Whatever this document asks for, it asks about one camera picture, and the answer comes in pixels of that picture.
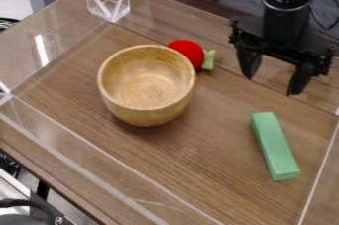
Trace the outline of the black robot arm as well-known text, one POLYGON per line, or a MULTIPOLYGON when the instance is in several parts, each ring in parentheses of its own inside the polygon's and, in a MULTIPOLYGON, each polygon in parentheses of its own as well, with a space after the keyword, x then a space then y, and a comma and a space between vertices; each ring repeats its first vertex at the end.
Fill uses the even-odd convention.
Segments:
POLYGON ((310 80, 326 75, 339 56, 339 41, 318 32, 313 0, 262 0, 264 15, 232 19, 230 42, 236 45, 242 73, 254 77, 262 58, 272 56, 296 66, 288 93, 304 92, 310 80))

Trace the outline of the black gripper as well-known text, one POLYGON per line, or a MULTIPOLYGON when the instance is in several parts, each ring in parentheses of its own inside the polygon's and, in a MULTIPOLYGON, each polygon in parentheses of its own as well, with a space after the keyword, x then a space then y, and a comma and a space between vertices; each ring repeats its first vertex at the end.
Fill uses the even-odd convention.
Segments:
POLYGON ((288 95, 300 95, 314 76, 328 75, 333 59, 339 56, 339 43, 313 29, 310 3, 312 0, 302 3, 264 0, 261 17, 232 19, 230 42, 248 79, 254 78, 264 55, 297 66, 288 95))

